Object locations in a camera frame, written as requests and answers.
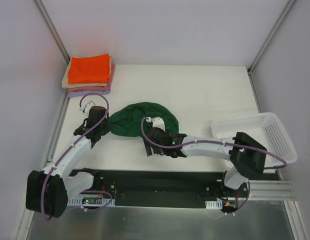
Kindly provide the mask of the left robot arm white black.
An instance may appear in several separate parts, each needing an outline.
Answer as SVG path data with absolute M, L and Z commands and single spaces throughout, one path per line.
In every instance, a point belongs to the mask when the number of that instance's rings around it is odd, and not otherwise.
M 42 170 L 33 170 L 27 177 L 26 209 L 41 213 L 48 220 L 59 218 L 68 201 L 83 191 L 94 195 L 100 191 L 100 175 L 84 168 L 75 176 L 70 174 L 78 162 L 102 136 L 109 132 L 108 111 L 103 106 L 92 106 L 88 117 L 74 131 L 62 153 Z

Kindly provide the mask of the dark green t-shirt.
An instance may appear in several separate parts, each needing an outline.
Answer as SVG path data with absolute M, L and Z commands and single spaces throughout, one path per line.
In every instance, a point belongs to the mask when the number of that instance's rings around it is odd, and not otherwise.
M 111 133 L 121 137 L 141 137 L 141 122 L 144 117 L 160 117 L 172 134 L 179 132 L 179 121 L 166 107 L 154 102 L 137 102 L 109 117 Z

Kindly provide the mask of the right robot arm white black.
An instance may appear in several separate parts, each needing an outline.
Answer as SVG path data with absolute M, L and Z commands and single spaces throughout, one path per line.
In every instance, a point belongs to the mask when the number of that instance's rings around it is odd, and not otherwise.
M 152 127 L 148 133 L 141 132 L 149 156 L 209 157 L 231 162 L 233 167 L 224 173 L 220 184 L 220 192 L 225 197 L 232 197 L 243 183 L 260 179 L 264 174 L 266 148 L 244 132 L 238 132 L 230 142 L 185 133 L 171 135 L 158 127 Z

